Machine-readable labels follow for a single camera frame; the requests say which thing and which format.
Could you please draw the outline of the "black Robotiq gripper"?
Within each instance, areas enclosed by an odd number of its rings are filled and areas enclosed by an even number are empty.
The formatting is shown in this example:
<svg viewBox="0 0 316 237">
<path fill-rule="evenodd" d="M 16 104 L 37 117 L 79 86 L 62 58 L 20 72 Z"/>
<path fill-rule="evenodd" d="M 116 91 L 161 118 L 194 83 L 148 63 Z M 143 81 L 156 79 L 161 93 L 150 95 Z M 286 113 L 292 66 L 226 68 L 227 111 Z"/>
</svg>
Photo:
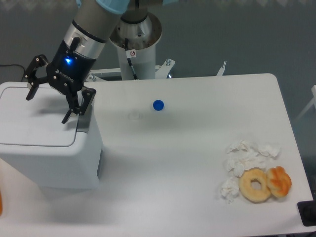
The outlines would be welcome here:
<svg viewBox="0 0 316 237">
<path fill-rule="evenodd" d="M 51 63 L 45 55 L 36 55 L 24 72 L 28 81 L 29 93 L 26 100 L 34 98 L 39 85 L 49 83 L 50 86 L 65 94 L 69 110 L 62 123 L 65 124 L 72 114 L 83 116 L 92 105 L 96 90 L 83 86 L 83 82 L 96 59 L 90 59 L 76 52 L 79 39 L 73 39 L 70 45 L 64 41 L 60 44 Z M 37 70 L 46 67 L 47 76 L 38 78 Z M 81 91 L 83 102 L 79 105 L 78 91 Z"/>
</svg>

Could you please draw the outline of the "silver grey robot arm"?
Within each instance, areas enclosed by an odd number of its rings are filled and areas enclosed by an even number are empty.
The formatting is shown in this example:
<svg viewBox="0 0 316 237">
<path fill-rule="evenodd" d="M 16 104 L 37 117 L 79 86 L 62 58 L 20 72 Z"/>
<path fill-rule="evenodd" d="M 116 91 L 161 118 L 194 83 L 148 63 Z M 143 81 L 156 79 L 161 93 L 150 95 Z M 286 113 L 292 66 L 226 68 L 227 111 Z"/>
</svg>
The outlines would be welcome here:
<svg viewBox="0 0 316 237">
<path fill-rule="evenodd" d="M 65 95 L 69 105 L 62 123 L 71 115 L 82 116 L 91 105 L 96 90 L 84 86 L 93 64 L 128 11 L 135 11 L 142 19 L 147 7 L 171 4 L 170 0 L 79 0 L 79 9 L 70 24 L 53 60 L 45 55 L 35 56 L 24 72 L 29 93 L 34 98 L 39 85 L 48 83 Z"/>
</svg>

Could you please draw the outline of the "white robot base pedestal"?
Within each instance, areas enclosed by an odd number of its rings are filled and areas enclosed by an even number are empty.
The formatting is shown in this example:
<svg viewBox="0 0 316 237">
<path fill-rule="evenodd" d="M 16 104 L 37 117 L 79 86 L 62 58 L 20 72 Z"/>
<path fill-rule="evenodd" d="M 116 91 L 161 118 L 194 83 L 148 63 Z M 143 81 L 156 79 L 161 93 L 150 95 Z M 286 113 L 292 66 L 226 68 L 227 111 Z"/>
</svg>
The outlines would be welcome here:
<svg viewBox="0 0 316 237">
<path fill-rule="evenodd" d="M 156 45 L 162 36 L 159 19 L 147 9 L 124 13 L 110 36 L 117 49 L 119 68 L 92 70 L 87 81 L 170 79 L 175 61 L 156 64 Z"/>
</svg>

